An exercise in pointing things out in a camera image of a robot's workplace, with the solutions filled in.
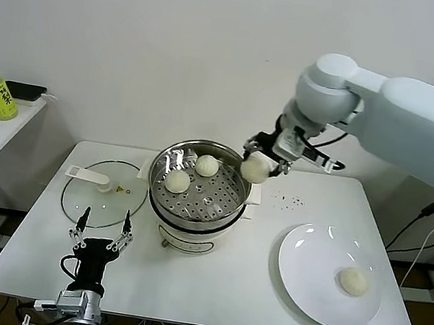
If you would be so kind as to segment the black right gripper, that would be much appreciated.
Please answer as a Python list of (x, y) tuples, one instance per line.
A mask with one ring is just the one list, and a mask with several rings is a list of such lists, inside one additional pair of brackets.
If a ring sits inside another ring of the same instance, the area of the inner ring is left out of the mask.
[(247, 140), (243, 145), (242, 156), (244, 159), (248, 159), (250, 155), (256, 151), (259, 151), (270, 158), (270, 171), (268, 172), (269, 178), (287, 175), (292, 167), (291, 162), (285, 161), (285, 159), (280, 159), (278, 155), (273, 152), (273, 145), (275, 144), (276, 139), (276, 133), (259, 132)]

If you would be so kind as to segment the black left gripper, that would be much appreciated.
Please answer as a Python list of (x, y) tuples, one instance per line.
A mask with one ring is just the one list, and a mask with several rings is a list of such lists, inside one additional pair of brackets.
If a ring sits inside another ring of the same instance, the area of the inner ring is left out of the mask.
[(128, 211), (119, 237), (113, 241), (99, 238), (83, 238), (84, 230), (91, 213), (91, 207), (78, 219), (75, 228), (70, 230), (70, 237), (74, 244), (74, 256), (78, 260), (78, 272), (69, 284), (70, 289), (104, 293), (101, 283), (104, 269), (108, 263), (119, 258), (120, 252), (126, 249), (133, 241), (131, 213)]

